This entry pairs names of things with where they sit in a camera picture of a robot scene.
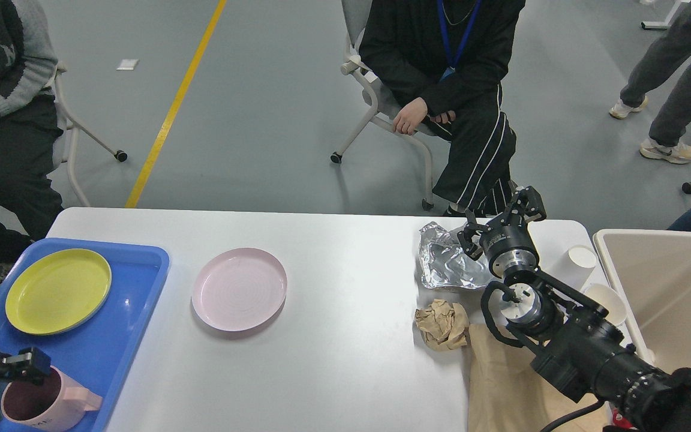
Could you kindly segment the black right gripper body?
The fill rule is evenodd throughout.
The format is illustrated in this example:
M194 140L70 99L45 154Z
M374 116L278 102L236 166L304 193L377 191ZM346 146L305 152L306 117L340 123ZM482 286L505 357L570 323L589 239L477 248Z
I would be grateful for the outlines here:
M478 244L487 257L489 271L507 279L515 271L532 271L540 257L528 232L527 218L492 218L481 228Z

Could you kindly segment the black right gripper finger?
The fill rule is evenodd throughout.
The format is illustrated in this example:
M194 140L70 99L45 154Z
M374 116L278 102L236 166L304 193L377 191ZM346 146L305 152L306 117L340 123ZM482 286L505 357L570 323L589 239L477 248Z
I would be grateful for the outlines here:
M506 226L527 227L530 222L548 218L540 193L531 185L516 189L503 213Z
M466 211L465 216L467 222L457 234L458 241L466 256L474 261L479 260L483 255L480 239L484 233L488 232L489 226L487 224L480 224L474 212Z

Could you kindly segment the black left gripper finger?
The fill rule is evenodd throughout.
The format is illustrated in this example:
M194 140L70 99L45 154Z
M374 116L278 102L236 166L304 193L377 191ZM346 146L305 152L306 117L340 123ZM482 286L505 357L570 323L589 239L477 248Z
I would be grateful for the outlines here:
M4 371L2 380L8 382L23 381L32 385L44 385L52 373L52 359L38 347L22 349L16 355L2 359Z

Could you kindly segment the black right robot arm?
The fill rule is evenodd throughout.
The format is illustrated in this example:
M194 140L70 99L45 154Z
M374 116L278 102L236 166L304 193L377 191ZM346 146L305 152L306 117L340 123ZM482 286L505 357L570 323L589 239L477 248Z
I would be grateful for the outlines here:
M495 280L480 299L483 319L497 341L526 347L543 379L574 402L597 402L552 421L555 430L609 403L640 431L691 431L691 367L672 374L648 364L636 346L607 320L606 307L546 273L528 224L546 218L540 194L519 189L501 214L485 224L466 211L457 233L471 260L485 255Z

